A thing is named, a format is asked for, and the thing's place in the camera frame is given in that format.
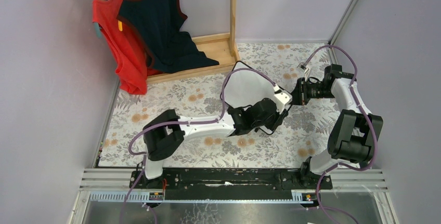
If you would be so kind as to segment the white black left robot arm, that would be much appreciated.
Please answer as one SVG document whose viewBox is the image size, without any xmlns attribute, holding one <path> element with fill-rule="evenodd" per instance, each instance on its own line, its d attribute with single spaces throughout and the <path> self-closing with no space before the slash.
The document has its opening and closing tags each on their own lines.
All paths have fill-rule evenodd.
<svg viewBox="0 0 441 224">
<path fill-rule="evenodd" d="M 145 177 L 148 180 L 161 177 L 164 160 L 186 140 L 242 136 L 262 128 L 274 131 L 286 117 L 291 100 L 289 96 L 264 98 L 252 106 L 229 107 L 219 118 L 185 117 L 178 116 L 175 110 L 164 111 L 142 129 L 147 148 Z"/>
</svg>

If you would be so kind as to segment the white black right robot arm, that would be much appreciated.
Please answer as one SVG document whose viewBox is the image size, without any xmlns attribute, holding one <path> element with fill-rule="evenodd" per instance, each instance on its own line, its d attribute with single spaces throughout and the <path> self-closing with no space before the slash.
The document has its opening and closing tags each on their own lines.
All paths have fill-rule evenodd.
<svg viewBox="0 0 441 224">
<path fill-rule="evenodd" d="M 305 173 L 327 174 L 339 165 L 358 171 L 372 166 L 383 119 L 364 105 L 354 74 L 343 72 L 340 65 L 332 64 L 325 68 L 323 80 L 299 78 L 291 95 L 295 106 L 305 106 L 311 99 L 334 98 L 340 109 L 327 149 L 302 164 Z"/>
</svg>

